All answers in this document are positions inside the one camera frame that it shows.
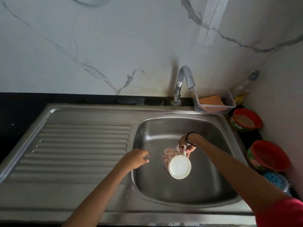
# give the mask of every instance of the faucet spout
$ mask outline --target faucet spout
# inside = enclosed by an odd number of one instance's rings
[[[194,78],[192,77],[191,70],[188,66],[184,65],[179,71],[177,83],[174,91],[174,103],[176,106],[181,104],[181,87],[183,80],[186,80],[188,90],[196,90],[196,84]]]

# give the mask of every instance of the bottle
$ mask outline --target bottle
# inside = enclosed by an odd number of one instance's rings
[[[254,71],[247,77],[247,80],[233,88],[231,93],[236,105],[241,105],[243,103],[244,98],[250,93],[252,89],[252,84],[254,81],[256,81],[256,79],[258,79],[259,73],[260,70]]]

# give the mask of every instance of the clear plastic container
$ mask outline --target clear plastic container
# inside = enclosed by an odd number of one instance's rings
[[[220,95],[222,103],[225,105],[206,105],[199,103],[199,98]],[[214,88],[198,88],[193,93],[193,101],[196,112],[203,113],[220,113],[227,114],[232,108],[236,107],[234,99],[229,90],[227,89],[214,89]]]

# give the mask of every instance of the red sleeve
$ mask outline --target red sleeve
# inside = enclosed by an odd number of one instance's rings
[[[303,227],[303,203],[291,197],[277,201],[256,214],[256,223],[258,227]]]

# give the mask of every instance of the white marble backsplash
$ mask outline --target white marble backsplash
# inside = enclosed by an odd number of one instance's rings
[[[302,4],[0,0],[0,91],[171,96],[183,65],[197,87],[231,88],[303,41],[288,33]]]

